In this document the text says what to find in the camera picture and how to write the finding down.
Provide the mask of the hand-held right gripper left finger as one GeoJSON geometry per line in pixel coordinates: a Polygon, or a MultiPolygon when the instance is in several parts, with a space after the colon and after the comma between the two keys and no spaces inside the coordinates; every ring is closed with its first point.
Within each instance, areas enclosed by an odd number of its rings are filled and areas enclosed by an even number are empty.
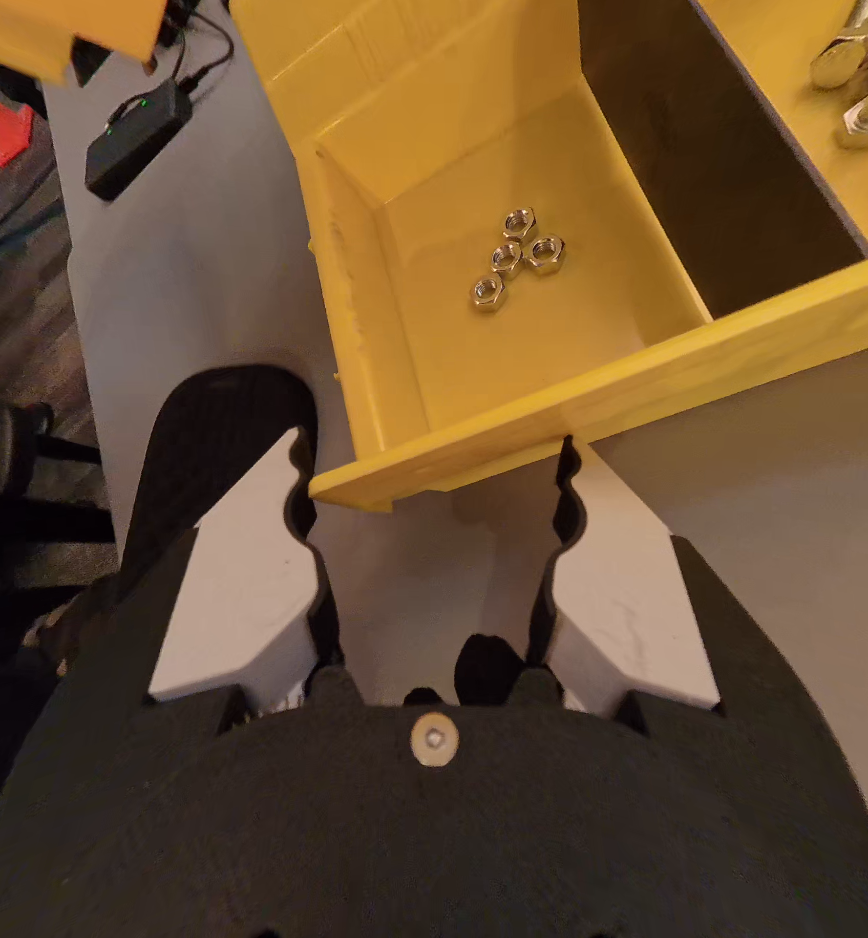
{"type": "Polygon", "coordinates": [[[159,702],[238,686],[258,716],[302,705],[317,669],[344,660],[322,556],[305,428],[287,430],[193,528],[148,693],[159,702]]]}

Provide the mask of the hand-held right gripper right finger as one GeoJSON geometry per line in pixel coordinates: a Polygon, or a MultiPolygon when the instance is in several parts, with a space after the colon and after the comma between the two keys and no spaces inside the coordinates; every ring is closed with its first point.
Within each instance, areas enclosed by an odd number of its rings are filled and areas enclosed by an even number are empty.
{"type": "Polygon", "coordinates": [[[568,710],[611,718],[629,692],[711,710],[721,701],[671,534],[581,440],[562,443],[553,528],[526,663],[568,710]]]}

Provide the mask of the yellow plastic bin with divider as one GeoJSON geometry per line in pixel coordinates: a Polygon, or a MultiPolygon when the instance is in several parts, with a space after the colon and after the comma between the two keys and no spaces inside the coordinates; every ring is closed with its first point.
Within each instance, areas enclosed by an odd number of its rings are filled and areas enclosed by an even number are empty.
{"type": "Polygon", "coordinates": [[[868,148],[812,60],[854,2],[232,2],[295,158],[387,510],[868,349],[868,148]],[[559,235],[482,314],[505,217],[559,235]]]}

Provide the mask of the black office chair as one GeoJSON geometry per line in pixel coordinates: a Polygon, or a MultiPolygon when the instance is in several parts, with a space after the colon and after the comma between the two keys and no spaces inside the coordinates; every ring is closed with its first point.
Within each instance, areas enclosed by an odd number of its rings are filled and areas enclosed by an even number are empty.
{"type": "Polygon", "coordinates": [[[0,401],[0,547],[10,542],[115,544],[110,511],[29,496],[40,460],[102,464],[99,448],[55,436],[54,421],[50,405],[0,401]]]}

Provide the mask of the black power adapter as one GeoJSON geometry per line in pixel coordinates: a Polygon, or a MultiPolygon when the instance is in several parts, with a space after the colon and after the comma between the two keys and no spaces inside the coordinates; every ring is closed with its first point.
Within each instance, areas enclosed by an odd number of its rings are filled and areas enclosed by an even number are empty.
{"type": "Polygon", "coordinates": [[[190,96],[174,79],[124,103],[88,146],[85,187],[99,200],[118,198],[186,126],[190,96]]]}

